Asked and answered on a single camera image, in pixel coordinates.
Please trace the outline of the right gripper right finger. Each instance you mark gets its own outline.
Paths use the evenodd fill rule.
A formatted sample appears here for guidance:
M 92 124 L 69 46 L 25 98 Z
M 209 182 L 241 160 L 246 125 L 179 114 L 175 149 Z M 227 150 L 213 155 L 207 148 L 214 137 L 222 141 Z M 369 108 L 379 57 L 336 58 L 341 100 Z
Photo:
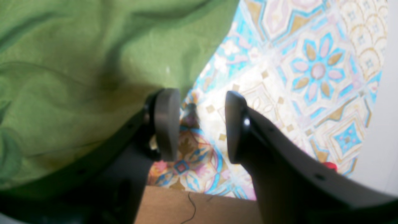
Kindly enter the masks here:
M 229 160 L 250 174 L 265 224 L 397 223 L 397 197 L 316 161 L 236 91 L 226 94 L 225 120 Z

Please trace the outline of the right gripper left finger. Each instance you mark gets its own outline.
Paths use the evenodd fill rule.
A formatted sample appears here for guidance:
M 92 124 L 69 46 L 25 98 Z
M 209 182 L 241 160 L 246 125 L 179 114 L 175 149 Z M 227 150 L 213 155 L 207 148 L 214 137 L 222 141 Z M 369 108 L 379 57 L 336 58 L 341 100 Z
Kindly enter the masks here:
M 76 162 L 1 192 L 2 224 L 132 224 L 156 161 L 177 159 L 180 92 L 164 88 Z

